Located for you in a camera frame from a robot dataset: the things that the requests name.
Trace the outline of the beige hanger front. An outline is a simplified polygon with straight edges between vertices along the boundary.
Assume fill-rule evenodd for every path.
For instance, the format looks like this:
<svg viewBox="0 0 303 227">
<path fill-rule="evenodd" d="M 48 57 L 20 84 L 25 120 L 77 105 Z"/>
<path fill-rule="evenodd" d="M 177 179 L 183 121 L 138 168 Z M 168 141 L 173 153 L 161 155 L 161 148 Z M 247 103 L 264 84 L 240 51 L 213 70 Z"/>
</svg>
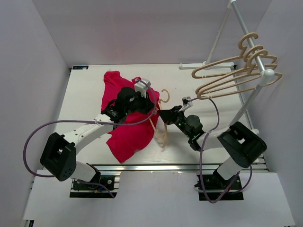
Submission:
<svg viewBox="0 0 303 227">
<path fill-rule="evenodd" d="M 163 100 L 162 98 L 160 98 L 158 100 L 158 108 L 156 110 L 162 110 L 162 106 L 161 106 L 161 103 L 167 103 L 169 100 L 170 100 L 170 93 L 168 90 L 166 89 L 162 89 L 161 92 L 165 92 L 167 94 L 167 99 Z M 154 123 L 152 122 L 151 119 L 149 119 L 150 121 L 150 124 L 154 130 L 154 137 L 157 139 L 157 142 L 159 144 L 161 144 L 161 147 L 162 148 L 165 148 L 167 143 L 168 143 L 168 127 L 167 127 L 167 124 L 164 123 L 164 132 L 163 133 L 160 133 L 158 129 L 156 129 Z"/>
</svg>

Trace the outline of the red t shirt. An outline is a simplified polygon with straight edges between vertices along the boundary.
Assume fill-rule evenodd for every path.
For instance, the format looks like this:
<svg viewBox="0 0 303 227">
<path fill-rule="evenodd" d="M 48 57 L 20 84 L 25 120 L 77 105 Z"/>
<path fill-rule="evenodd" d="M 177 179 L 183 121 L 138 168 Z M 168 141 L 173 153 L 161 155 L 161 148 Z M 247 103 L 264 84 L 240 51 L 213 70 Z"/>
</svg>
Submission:
<svg viewBox="0 0 303 227">
<path fill-rule="evenodd" d="M 118 92 L 124 87 L 134 88 L 135 79 L 131 81 L 120 76 L 119 71 L 108 71 L 104 74 L 105 90 L 102 97 L 101 109 L 104 110 L 108 103 L 117 98 Z M 158 122 L 159 115 L 154 114 L 149 120 L 134 126 L 119 126 L 109 134 L 107 145 L 114 157 L 123 163 L 144 149 L 154 136 L 153 125 Z"/>
</svg>

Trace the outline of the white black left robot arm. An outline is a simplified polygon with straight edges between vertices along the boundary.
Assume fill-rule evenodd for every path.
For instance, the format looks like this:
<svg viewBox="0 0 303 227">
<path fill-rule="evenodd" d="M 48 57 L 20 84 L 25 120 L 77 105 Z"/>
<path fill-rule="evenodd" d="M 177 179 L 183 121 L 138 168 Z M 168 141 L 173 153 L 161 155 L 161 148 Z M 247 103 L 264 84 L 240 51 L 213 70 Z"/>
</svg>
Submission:
<svg viewBox="0 0 303 227">
<path fill-rule="evenodd" d="M 122 126 L 133 126 L 126 119 L 130 114 L 146 114 L 148 121 L 156 111 L 156 96 L 147 79 L 136 79 L 134 87 L 124 87 L 92 121 L 66 134 L 51 134 L 40 158 L 40 164 L 62 182 L 69 178 L 83 181 L 89 188 L 99 186 L 98 172 L 89 164 L 76 160 L 88 144 Z"/>
</svg>

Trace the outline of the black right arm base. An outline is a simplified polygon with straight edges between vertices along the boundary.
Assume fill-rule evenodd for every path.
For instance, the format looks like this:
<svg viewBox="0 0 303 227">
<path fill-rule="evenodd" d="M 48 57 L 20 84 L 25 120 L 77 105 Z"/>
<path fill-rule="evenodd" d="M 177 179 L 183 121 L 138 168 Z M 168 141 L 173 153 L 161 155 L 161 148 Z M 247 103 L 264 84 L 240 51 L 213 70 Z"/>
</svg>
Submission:
<svg viewBox="0 0 303 227">
<path fill-rule="evenodd" d="M 222 183 L 215 180 L 213 175 L 203 174 L 203 182 L 206 193 L 210 200 L 216 200 L 220 194 L 228 188 L 228 191 L 221 198 L 221 201 L 242 201 L 244 200 L 243 192 L 237 192 L 242 188 L 240 177 L 237 176 L 234 183 L 228 187 L 229 183 Z"/>
</svg>

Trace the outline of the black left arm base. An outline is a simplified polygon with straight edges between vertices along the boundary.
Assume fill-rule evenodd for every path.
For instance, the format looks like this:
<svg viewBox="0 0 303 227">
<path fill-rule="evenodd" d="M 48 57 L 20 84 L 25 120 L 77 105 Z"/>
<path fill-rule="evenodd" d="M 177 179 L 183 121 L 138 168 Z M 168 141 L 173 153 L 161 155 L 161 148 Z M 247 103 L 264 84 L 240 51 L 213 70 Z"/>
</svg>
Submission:
<svg viewBox="0 0 303 227">
<path fill-rule="evenodd" d="M 101 172 L 95 166 L 91 167 L 97 172 L 97 175 L 89 184 L 73 179 L 70 198 L 114 199 L 119 188 L 120 174 L 118 172 Z"/>
</svg>

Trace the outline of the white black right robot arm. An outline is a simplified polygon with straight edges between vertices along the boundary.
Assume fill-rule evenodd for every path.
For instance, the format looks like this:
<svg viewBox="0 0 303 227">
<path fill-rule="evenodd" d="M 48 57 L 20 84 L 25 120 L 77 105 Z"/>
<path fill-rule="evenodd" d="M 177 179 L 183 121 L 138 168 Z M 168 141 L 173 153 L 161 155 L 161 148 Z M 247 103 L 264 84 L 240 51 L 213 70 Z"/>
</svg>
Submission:
<svg viewBox="0 0 303 227">
<path fill-rule="evenodd" d="M 241 122 L 221 130 L 203 130 L 203 125 L 197 115 L 185 116 L 185 110 L 192 106 L 189 97 L 183 98 L 183 105 L 169 110 L 159 110 L 158 114 L 167 125 L 176 125 L 188 138 L 188 144 L 195 151 L 222 148 L 229 157 L 213 173 L 214 184 L 218 188 L 226 188 L 231 178 L 240 170 L 248 168 L 267 149 L 263 139 L 258 136 L 258 130 L 250 130 Z"/>
</svg>

